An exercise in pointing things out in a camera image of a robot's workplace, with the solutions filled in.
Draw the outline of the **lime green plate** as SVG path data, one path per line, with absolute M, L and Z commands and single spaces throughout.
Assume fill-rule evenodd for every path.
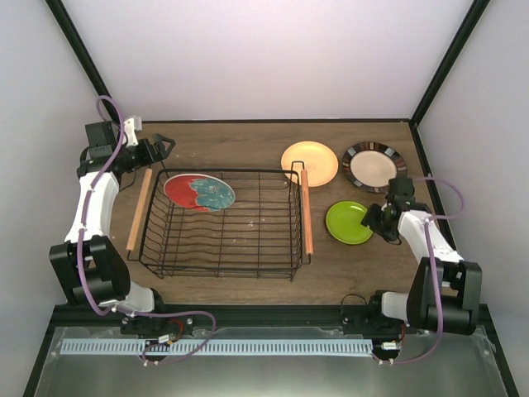
M 373 232 L 361 224 L 367 208 L 350 200 L 332 204 L 326 212 L 326 229 L 337 241 L 347 245 L 367 242 Z

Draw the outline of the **black rimmed cream plate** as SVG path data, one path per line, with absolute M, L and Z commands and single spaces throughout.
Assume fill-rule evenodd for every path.
M 373 194 L 385 194 L 391 179 L 407 177 L 403 157 L 392 147 L 375 141 L 350 146 L 341 157 L 341 167 L 356 188 Z

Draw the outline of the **yellow orange plate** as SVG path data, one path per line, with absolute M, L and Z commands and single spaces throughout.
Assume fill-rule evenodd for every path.
M 307 171 L 309 187 L 320 187 L 331 182 L 338 171 L 338 159 L 328 147 L 317 141 L 299 141 L 289 146 L 281 157 L 281 168 L 294 183 Z

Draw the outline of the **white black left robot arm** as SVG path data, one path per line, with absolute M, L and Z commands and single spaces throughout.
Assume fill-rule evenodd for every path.
M 98 314 L 121 311 L 131 317 L 140 313 L 140 324 L 158 334 L 169 324 L 169 314 L 155 289 L 131 280 L 126 262 L 110 238 L 112 209 L 122 176 L 145 169 L 139 203 L 143 204 L 152 176 L 151 166 L 165 160 L 174 140 L 155 134 L 137 137 L 140 117 L 85 127 L 88 146 L 79 158 L 76 174 L 80 195 L 74 222 L 64 242 L 52 246 L 50 263 L 68 304 L 88 305 Z

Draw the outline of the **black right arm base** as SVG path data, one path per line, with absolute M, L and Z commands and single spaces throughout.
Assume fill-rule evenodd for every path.
M 358 334 L 372 342 L 371 356 L 379 365 L 395 365 L 409 324 L 382 314 L 383 293 L 384 290 L 376 290 L 369 299 L 357 293 L 344 295 L 340 317 L 344 334 Z

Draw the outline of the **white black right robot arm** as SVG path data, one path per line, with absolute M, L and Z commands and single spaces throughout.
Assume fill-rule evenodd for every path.
M 470 335 L 479 318 L 482 270 L 464 260 L 437 227 L 449 217 L 433 214 L 414 194 L 412 179 L 390 179 L 385 205 L 370 205 L 361 221 L 387 243 L 407 243 L 418 264 L 407 293 L 375 292 L 368 325 L 385 333 L 400 320 L 421 330 Z

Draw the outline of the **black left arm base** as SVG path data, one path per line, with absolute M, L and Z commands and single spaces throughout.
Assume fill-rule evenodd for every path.
M 189 334 L 193 330 L 193 315 L 172 318 L 124 318 L 120 324 L 122 335 L 155 338 L 165 334 L 176 336 Z

